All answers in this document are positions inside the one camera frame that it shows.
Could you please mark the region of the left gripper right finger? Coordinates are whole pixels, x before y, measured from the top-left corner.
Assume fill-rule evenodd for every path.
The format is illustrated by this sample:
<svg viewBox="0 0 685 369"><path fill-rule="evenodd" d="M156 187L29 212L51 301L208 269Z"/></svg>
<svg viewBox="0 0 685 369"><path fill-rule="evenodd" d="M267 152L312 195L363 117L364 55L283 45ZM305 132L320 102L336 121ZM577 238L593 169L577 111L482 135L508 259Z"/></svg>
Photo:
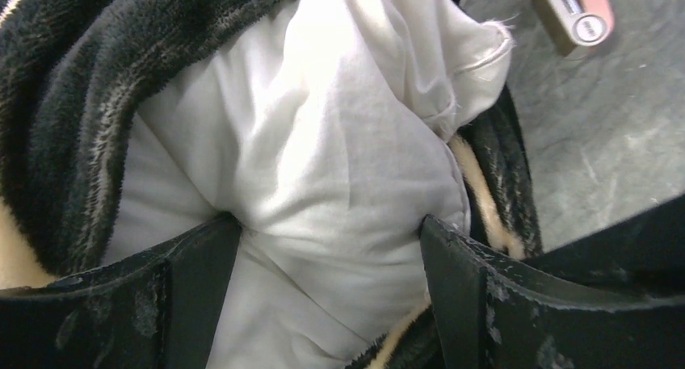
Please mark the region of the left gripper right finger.
<svg viewBox="0 0 685 369"><path fill-rule="evenodd" d="M683 296L571 283L428 216L421 251L447 368L681 368Z"/></svg>

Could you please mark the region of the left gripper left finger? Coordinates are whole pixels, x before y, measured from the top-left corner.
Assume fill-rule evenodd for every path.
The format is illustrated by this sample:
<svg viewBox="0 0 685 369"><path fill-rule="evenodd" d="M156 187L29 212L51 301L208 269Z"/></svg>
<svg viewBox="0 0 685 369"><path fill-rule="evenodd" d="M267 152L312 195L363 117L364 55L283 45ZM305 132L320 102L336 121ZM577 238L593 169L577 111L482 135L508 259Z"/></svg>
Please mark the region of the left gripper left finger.
<svg viewBox="0 0 685 369"><path fill-rule="evenodd" d="M2 367L205 367L240 236L221 214L111 265L2 291Z"/></svg>

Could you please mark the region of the white pillow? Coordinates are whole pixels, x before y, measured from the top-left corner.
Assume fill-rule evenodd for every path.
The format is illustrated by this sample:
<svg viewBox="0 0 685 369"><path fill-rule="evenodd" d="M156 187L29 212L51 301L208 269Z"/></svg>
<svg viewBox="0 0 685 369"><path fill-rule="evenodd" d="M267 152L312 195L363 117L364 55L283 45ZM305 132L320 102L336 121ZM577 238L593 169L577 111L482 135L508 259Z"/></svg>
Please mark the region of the white pillow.
<svg viewBox="0 0 685 369"><path fill-rule="evenodd" d="M211 368L419 368L438 348L418 228L468 230L503 23L451 0L285 0L136 111L105 263L230 212Z"/></svg>

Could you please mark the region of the black pillowcase with beige flowers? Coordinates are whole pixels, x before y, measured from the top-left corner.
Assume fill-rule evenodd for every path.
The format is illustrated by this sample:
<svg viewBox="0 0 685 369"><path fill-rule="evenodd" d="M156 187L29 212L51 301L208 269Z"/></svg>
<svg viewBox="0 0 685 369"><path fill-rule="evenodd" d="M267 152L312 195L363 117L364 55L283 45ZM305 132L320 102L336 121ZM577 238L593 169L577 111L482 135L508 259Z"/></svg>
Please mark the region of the black pillowcase with beige flowers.
<svg viewBox="0 0 685 369"><path fill-rule="evenodd" d="M1 293L115 263L104 257L136 111L284 1L1 0ZM505 82L448 146L457 160L474 162L464 178L474 216L463 230L426 215L420 251L422 223L433 216L510 258L540 255L527 155ZM221 214L242 235L230 212L186 232ZM441 368L422 261L439 345L419 368Z"/></svg>

